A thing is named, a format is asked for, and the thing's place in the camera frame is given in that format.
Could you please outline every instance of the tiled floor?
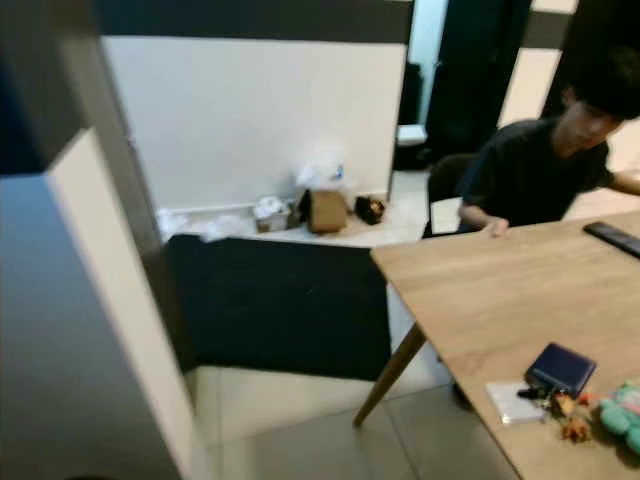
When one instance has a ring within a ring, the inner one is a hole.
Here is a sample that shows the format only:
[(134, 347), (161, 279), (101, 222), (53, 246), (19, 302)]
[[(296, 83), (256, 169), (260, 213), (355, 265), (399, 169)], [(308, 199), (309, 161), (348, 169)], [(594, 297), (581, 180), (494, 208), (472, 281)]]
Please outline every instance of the tiled floor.
[[(332, 236), (300, 228), (260, 238), (364, 247), (414, 242), (426, 220), (425, 182), (424, 173), (396, 172), (380, 225), (352, 219)], [(458, 205), (451, 200), (436, 207), (436, 231), (455, 229)], [(581, 196), (568, 216), (634, 208), (640, 200), (602, 191)], [(193, 232), (200, 228), (188, 226)], [(388, 304), (395, 348), (413, 320), (391, 288)], [(351, 420), (370, 382), (202, 367), (196, 409), (224, 480), (515, 478), (477, 417), (451, 401), (449, 381), (425, 346), (364, 427), (355, 430)]]

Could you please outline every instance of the man's arm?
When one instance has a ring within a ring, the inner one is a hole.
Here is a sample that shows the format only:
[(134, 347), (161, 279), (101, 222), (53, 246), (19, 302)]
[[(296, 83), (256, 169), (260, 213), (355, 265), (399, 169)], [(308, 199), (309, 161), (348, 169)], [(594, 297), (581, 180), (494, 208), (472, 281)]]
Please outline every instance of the man's arm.
[(509, 228), (509, 221), (488, 215), (477, 205), (463, 203), (458, 209), (460, 219), (467, 225), (478, 230), (487, 230), (492, 237), (501, 237)]
[(640, 180), (623, 173), (614, 173), (613, 181), (608, 185), (608, 188), (616, 192), (640, 196)]

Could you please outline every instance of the black wallet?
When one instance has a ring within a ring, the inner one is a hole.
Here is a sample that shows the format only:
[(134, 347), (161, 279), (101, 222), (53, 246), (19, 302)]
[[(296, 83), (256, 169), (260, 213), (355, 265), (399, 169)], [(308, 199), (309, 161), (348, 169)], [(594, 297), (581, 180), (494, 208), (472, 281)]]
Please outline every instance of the black wallet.
[(525, 374), (525, 380), (534, 388), (544, 388), (548, 393), (563, 391), (577, 397), (596, 369), (590, 358), (550, 343)]

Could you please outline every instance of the young man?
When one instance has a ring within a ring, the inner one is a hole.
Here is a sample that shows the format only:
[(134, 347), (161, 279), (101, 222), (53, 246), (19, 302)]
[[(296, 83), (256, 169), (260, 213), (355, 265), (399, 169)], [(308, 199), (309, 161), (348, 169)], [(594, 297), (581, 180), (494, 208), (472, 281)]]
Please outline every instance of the young man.
[(576, 195), (598, 187), (640, 195), (640, 181), (606, 167), (608, 135), (640, 115), (640, 57), (624, 47), (585, 69), (563, 92), (559, 118), (499, 130), (460, 185), (461, 231), (561, 220)]

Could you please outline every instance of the plush toy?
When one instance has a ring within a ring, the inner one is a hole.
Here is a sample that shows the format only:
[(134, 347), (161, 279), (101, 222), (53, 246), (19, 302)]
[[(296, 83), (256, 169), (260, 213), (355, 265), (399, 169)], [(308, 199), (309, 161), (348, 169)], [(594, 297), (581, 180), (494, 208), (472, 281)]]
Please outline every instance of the plush toy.
[(625, 435), (627, 445), (640, 455), (640, 385), (627, 382), (600, 401), (600, 420), (611, 433)]

